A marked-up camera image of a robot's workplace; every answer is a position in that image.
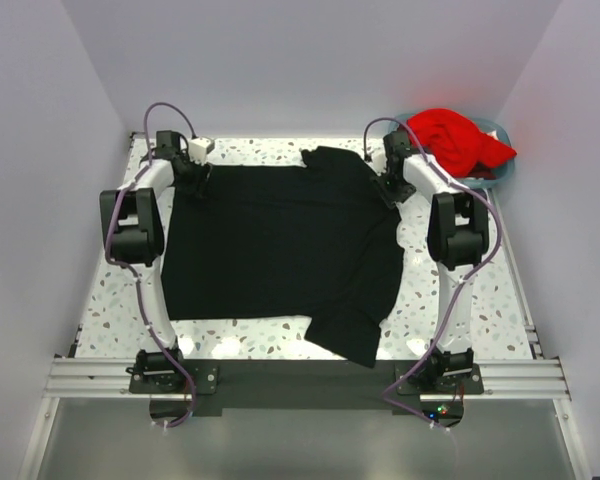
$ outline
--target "wire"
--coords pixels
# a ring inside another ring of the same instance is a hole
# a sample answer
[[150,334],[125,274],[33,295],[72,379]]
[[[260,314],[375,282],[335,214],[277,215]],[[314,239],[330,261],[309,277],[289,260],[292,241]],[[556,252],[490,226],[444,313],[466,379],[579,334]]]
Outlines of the wire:
[[187,155],[189,155],[189,141],[187,140],[187,137],[182,135],[180,132],[178,132],[178,136],[180,137],[180,140],[184,141],[184,151]]
[[[156,150],[157,150],[157,149],[156,149],[155,147],[151,149],[151,155],[152,155],[152,156],[156,154]],[[145,154],[142,156],[142,158],[140,159],[140,161],[138,162],[138,166],[140,166],[140,164],[141,164],[142,162],[146,162],[147,160],[149,160],[149,154],[148,154],[148,153],[145,153]]]
[[440,423],[432,421],[430,418],[427,418],[422,412],[419,412],[415,408],[412,408],[412,407],[410,407],[408,405],[405,405],[405,404],[403,404],[401,402],[398,402],[396,400],[388,398],[388,395],[390,393],[392,393],[394,390],[396,390],[404,382],[406,382],[409,379],[409,377],[411,377],[414,373],[416,373],[417,371],[419,371],[420,368],[422,367],[422,365],[424,365],[424,363],[428,360],[428,358],[431,356],[431,354],[436,349],[438,341],[442,337],[442,334],[444,333],[444,330],[447,327],[447,324],[449,323],[449,318],[451,317],[451,312],[453,311],[453,307],[455,306],[456,302],[458,301],[458,297],[460,295],[460,292],[462,292],[462,289],[464,288],[464,286],[466,285],[466,283],[480,269],[482,269],[485,265],[487,265],[489,262],[491,262],[491,260],[493,260],[493,257],[496,255],[496,253],[500,249],[500,246],[502,245],[502,230],[503,230],[502,229],[502,223],[500,222],[500,218],[498,217],[498,213],[496,212],[495,208],[493,207],[493,205],[491,205],[488,202],[488,200],[484,199],[479,193],[474,192],[470,188],[462,185],[461,183],[459,183],[459,182],[457,182],[455,180],[452,180],[449,177],[449,175],[441,167],[439,168],[435,163],[429,162],[429,160],[427,158],[427,153],[424,151],[424,148],[422,147],[422,144],[420,143],[420,140],[418,139],[418,137],[415,134],[415,132],[411,129],[411,127],[409,127],[409,125],[407,125],[406,122],[402,122],[402,121],[398,120],[397,118],[393,118],[393,117],[380,117],[380,118],[376,118],[375,120],[372,120],[371,122],[369,122],[367,124],[367,126],[365,127],[365,129],[364,129],[364,134],[363,134],[363,137],[362,137],[362,143],[363,143],[364,156],[365,157],[368,154],[367,153],[367,135],[369,133],[369,128],[371,128],[372,125],[374,125],[374,124],[376,124],[378,122],[384,122],[384,121],[395,122],[398,125],[401,125],[409,133],[409,135],[411,136],[411,138],[415,142],[416,146],[418,147],[418,150],[420,151],[420,154],[422,155],[422,158],[429,165],[429,167],[431,167],[431,169],[436,173],[436,175],[438,175],[438,177],[440,177],[440,179],[443,182],[445,182],[446,184],[448,184],[449,186],[457,188],[458,190],[471,195],[472,197],[474,197],[475,199],[477,199],[480,203],[482,203],[487,208],[487,210],[489,211],[489,213],[491,214],[491,216],[493,217],[494,223],[496,225],[496,241],[495,241],[495,246],[494,246],[493,250],[482,260],[482,262],[480,262],[478,265],[476,265],[473,269],[471,269],[471,271],[469,271],[469,273],[467,273],[462,278],[462,280],[460,281],[460,283],[458,284],[458,286],[454,290],[453,295],[451,296],[451,300],[449,302],[449,306],[447,307],[447,311],[445,312],[444,317],[442,319],[442,323],[440,324],[440,328],[438,329],[438,332],[436,333],[436,335],[434,336],[433,340],[431,341],[431,344],[429,345],[429,348],[427,349],[427,351],[409,369],[409,371],[407,373],[405,373],[397,381],[395,381],[394,383],[392,383],[391,385],[389,385],[382,392],[382,398],[383,398],[383,400],[385,402],[387,402],[387,403],[389,403],[389,404],[391,404],[393,406],[402,408],[403,410],[407,410],[409,413],[417,416],[418,418],[421,418],[422,420],[426,421],[427,423],[430,423],[434,427],[446,428],[443,425],[441,425]]
[[456,398],[458,398],[458,390],[460,389],[460,384],[462,383],[462,381],[459,381],[456,384],[456,388],[453,392],[453,398],[451,399],[451,403],[455,403],[456,402]]
[[187,387],[189,386],[189,380],[184,379],[184,388],[182,389],[182,396],[184,398],[184,403],[189,403],[187,400]]
[[147,329],[147,332],[149,332],[149,335],[151,336],[153,341],[156,343],[156,345],[158,346],[158,348],[160,349],[162,354],[174,366],[174,368],[176,370],[178,370],[184,376],[186,385],[189,386],[189,389],[191,391],[191,402],[190,402],[189,408],[187,409],[187,413],[182,415],[180,418],[177,418],[177,419],[172,420],[165,424],[165,426],[167,428],[173,428],[173,427],[177,427],[178,425],[181,425],[182,423],[184,423],[185,420],[187,420],[187,418],[189,418],[191,416],[191,414],[193,414],[195,407],[196,407],[196,385],[193,381],[193,378],[191,378],[191,375],[189,374],[189,372],[187,372],[182,367],[182,365],[180,365],[180,363],[178,363],[178,361],[175,358],[173,358],[173,356],[169,353],[169,351],[164,346],[164,344],[162,343],[162,341],[156,334],[155,330],[153,329],[153,324],[149,320],[149,318],[147,316],[147,312],[145,310],[145,305],[144,305],[144,301],[142,298],[142,288],[141,288],[141,278],[142,277],[138,273],[138,270],[136,270],[131,264],[120,261],[120,260],[115,260],[111,256],[111,244],[113,242],[113,233],[115,231],[116,225],[118,224],[118,218],[120,216],[120,209],[122,207],[122,201],[124,200],[125,195],[133,187],[136,186],[136,184],[140,181],[142,176],[149,170],[149,168],[151,167],[151,164],[153,163],[153,158],[151,156],[151,143],[149,142],[149,131],[148,131],[148,127],[147,127],[147,121],[148,121],[149,113],[151,112],[151,110],[153,110],[153,108],[155,108],[159,105],[170,107],[173,110],[177,111],[180,115],[182,115],[182,117],[185,119],[185,121],[191,128],[192,136],[195,137],[195,132],[193,130],[193,127],[191,126],[191,122],[189,121],[187,116],[177,107],[174,107],[173,105],[171,105],[169,103],[165,103],[165,102],[156,102],[147,109],[147,111],[144,114],[144,122],[143,123],[144,123],[144,136],[147,141],[147,148],[148,148],[148,150],[147,150],[148,162],[144,167],[142,167],[138,171],[138,173],[136,173],[136,175],[133,177],[133,180],[129,183],[129,185],[127,185],[125,188],[120,190],[120,192],[118,193],[118,196],[116,198],[116,203],[113,207],[111,221],[109,222],[107,236],[105,238],[104,256],[105,256],[105,260],[107,261],[108,264],[116,265],[120,268],[127,269],[131,272],[131,275],[133,275],[133,278],[135,280],[135,286],[136,286],[136,295],[138,298],[138,309],[140,310],[140,317],[142,318],[142,323],[144,324],[145,328]]

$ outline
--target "red cloth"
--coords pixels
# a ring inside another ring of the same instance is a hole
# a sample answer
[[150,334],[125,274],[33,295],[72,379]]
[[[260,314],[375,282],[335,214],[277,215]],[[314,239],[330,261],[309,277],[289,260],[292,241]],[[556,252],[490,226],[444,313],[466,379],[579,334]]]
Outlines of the red cloth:
[[407,124],[453,177],[470,176],[472,170],[480,170],[479,164],[495,168],[516,156],[513,148],[482,133],[468,118],[445,108],[425,110],[407,120]]

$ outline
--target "blue basket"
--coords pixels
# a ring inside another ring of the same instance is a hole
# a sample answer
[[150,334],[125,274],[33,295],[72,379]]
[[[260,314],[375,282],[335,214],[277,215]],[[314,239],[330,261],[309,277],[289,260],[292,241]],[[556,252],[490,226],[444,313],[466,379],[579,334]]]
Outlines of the blue basket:
[[[396,118],[401,122],[406,122],[414,115],[415,113],[405,113],[396,116]],[[500,140],[505,145],[511,146],[511,142],[509,141],[509,135],[507,135],[507,132],[504,131],[504,128],[502,128],[497,123],[485,120],[483,118],[469,117],[469,120],[475,123],[477,127],[484,133],[493,132],[495,130],[498,140]],[[397,128],[398,125],[394,122],[391,122],[391,124],[389,125],[389,132],[397,130]],[[498,183],[503,182],[513,174],[513,171],[515,169],[514,159],[515,157],[507,161],[507,163],[505,163],[504,165],[500,165],[499,167],[494,168],[492,172],[496,178],[493,180],[488,180],[485,178],[458,178],[457,180],[471,189],[495,187]]]

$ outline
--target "white wall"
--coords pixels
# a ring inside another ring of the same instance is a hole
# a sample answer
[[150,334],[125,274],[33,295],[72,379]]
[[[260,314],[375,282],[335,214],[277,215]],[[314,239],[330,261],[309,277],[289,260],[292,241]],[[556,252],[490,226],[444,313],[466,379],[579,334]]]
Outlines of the white wall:
[[562,3],[499,122],[519,152],[502,192],[513,249],[600,475],[600,2]]
[[78,324],[125,131],[62,5],[0,0],[0,479]]
[[63,1],[127,128],[161,99],[212,135],[359,135],[435,105],[493,118],[559,3]]

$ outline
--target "speckled white tabletop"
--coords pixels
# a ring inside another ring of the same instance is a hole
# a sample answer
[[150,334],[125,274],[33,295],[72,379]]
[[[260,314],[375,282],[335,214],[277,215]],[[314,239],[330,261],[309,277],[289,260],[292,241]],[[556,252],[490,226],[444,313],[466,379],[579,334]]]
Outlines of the speckled white tabletop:
[[[360,139],[235,139],[216,141],[209,161],[223,165],[301,165],[300,149],[319,145],[362,152]],[[378,140],[370,145],[379,147]],[[143,138],[131,146],[126,178],[146,153]],[[173,190],[159,199],[165,232]],[[405,249],[404,272],[396,305],[381,324],[378,359],[418,358],[433,336],[438,315],[438,276],[426,248],[429,205],[415,195],[400,207],[398,242]],[[491,238],[495,238],[493,223]],[[76,357],[135,358],[146,333],[139,320],[135,289],[128,272],[108,265],[101,255],[89,301],[82,313]],[[331,359],[331,352],[305,342],[308,317],[182,320],[173,322],[187,358]],[[476,277],[471,333],[478,359],[531,359],[524,315],[518,303],[507,258],[501,250]]]

